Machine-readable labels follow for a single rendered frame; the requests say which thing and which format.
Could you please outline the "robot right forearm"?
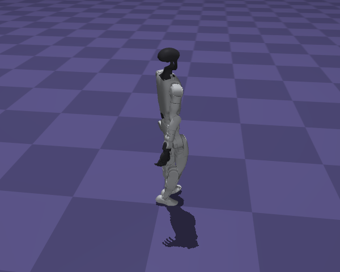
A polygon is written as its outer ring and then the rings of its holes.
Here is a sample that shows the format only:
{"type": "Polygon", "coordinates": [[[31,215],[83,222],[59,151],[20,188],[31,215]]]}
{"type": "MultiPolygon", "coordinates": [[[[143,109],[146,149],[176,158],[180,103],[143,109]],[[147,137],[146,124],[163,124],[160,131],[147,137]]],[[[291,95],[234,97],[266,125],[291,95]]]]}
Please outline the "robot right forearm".
{"type": "MultiPolygon", "coordinates": [[[[170,124],[167,125],[167,133],[164,138],[164,142],[167,143],[166,149],[171,149],[172,148],[172,143],[175,139],[175,133],[176,130],[181,122],[181,118],[179,116],[174,116],[173,119],[171,120],[170,124]]],[[[163,144],[164,144],[163,142],[163,144]]]]}

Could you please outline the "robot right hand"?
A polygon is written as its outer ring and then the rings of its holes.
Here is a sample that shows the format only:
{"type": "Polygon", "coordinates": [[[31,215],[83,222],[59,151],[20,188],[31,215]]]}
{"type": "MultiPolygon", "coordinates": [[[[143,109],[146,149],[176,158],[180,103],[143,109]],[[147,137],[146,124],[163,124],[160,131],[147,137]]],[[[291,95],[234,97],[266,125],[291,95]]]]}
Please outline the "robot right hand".
{"type": "Polygon", "coordinates": [[[163,152],[162,152],[162,154],[160,156],[159,161],[157,163],[155,163],[155,165],[161,167],[161,166],[166,165],[167,162],[170,160],[170,151],[171,151],[171,149],[166,149],[166,147],[167,147],[167,143],[164,142],[163,148],[162,148],[163,152]]]}

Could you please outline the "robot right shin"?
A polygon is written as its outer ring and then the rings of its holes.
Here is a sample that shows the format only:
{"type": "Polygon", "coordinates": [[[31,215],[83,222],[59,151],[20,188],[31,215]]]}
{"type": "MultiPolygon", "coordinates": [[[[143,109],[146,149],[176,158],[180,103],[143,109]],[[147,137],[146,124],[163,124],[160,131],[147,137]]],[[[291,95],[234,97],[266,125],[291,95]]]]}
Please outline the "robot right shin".
{"type": "Polygon", "coordinates": [[[170,170],[169,174],[167,174],[166,182],[165,182],[165,192],[163,199],[168,200],[168,197],[171,195],[172,191],[175,189],[182,173],[179,175],[177,170],[170,170]]]}

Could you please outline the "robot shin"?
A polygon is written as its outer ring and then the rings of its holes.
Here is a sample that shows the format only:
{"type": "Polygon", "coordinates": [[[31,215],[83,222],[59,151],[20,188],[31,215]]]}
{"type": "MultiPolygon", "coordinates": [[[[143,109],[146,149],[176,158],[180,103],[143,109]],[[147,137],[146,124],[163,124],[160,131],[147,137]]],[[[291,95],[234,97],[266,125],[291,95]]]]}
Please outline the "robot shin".
{"type": "Polygon", "coordinates": [[[168,200],[168,197],[171,195],[172,191],[175,189],[182,173],[179,175],[177,170],[170,170],[169,174],[167,174],[166,182],[165,182],[165,192],[163,199],[168,200]]]}
{"type": "MultiPolygon", "coordinates": [[[[175,164],[175,160],[174,160],[174,162],[173,162],[171,165],[173,165],[173,164],[175,164]]],[[[167,178],[169,166],[170,166],[170,165],[168,165],[168,164],[162,166],[163,176],[164,176],[165,182],[166,182],[166,178],[167,178]]]]}

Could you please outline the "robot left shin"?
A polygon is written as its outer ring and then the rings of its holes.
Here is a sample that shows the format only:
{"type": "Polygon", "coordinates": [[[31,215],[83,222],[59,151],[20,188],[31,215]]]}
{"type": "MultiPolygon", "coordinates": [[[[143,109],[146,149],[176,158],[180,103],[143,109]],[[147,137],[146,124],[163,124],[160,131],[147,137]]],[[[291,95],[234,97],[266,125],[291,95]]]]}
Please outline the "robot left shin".
{"type": "MultiPolygon", "coordinates": [[[[174,160],[174,162],[173,162],[171,165],[173,165],[173,164],[175,164],[175,160],[174,160]]],[[[169,166],[170,166],[170,165],[168,165],[168,164],[162,166],[163,176],[164,176],[165,182],[166,182],[166,178],[167,178],[169,166]]]]}

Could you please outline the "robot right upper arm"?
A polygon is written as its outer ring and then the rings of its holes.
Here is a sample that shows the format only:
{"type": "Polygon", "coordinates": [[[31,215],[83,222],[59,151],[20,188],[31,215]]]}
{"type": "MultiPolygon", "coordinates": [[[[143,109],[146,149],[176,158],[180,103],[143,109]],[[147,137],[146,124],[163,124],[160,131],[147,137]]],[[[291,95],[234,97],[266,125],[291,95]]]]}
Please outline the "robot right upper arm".
{"type": "Polygon", "coordinates": [[[180,109],[181,98],[183,96],[183,88],[178,83],[171,83],[169,94],[171,97],[169,120],[171,122],[174,116],[179,116],[177,112],[180,109]]]}

